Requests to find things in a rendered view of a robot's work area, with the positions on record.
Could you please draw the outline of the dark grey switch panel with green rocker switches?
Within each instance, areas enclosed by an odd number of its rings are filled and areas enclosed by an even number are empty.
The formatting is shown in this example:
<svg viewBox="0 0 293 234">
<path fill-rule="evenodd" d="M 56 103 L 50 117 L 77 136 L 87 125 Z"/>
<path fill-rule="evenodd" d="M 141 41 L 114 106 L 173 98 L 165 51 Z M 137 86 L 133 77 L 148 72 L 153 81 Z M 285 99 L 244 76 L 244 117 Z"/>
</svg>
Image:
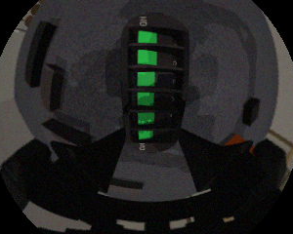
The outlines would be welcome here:
<svg viewBox="0 0 293 234">
<path fill-rule="evenodd" d="M 120 34 L 124 133 L 136 151 L 166 151 L 181 132 L 189 82 L 189 34 L 170 17 L 135 16 Z"/>
</svg>

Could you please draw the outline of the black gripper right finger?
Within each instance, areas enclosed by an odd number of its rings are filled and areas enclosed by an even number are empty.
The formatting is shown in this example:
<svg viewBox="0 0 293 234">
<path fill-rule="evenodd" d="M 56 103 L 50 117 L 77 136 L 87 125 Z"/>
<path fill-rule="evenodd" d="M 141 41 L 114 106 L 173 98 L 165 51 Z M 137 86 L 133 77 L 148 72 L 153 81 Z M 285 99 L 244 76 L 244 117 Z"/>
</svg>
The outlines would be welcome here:
<svg viewBox="0 0 293 234">
<path fill-rule="evenodd" d="M 253 140 L 245 140 L 222 147 L 185 129 L 181 129 L 178 141 L 197 192 L 208 190 L 209 184 L 228 166 L 230 160 L 240 153 L 251 151 L 253 145 Z"/>
</svg>

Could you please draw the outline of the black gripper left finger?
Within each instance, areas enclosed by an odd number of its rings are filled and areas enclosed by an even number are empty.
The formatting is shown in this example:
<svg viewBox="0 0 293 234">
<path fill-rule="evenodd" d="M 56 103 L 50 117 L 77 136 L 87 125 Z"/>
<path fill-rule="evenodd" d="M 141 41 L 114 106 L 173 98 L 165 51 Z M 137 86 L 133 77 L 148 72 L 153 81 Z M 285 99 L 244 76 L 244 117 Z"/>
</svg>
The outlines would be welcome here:
<svg viewBox="0 0 293 234">
<path fill-rule="evenodd" d="M 56 151 L 58 159 L 64 159 L 68 163 L 77 165 L 84 172 L 84 175 L 91 179 L 99 191 L 106 192 L 110 186 L 112 175 L 114 175 L 116 163 L 124 147 L 126 133 L 124 128 L 118 132 L 101 137 L 95 143 L 88 145 L 71 145 L 50 140 L 53 151 Z"/>
</svg>

